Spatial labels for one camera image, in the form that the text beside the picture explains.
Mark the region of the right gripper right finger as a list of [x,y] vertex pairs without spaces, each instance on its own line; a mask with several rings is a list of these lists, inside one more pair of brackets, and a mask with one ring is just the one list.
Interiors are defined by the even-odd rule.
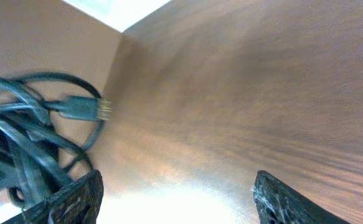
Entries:
[[261,224],[348,224],[265,170],[257,172],[253,198]]

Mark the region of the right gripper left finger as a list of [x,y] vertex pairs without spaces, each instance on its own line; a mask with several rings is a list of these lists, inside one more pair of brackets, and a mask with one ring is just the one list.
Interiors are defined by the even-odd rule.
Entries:
[[95,224],[103,194],[101,173],[93,170],[4,224]]

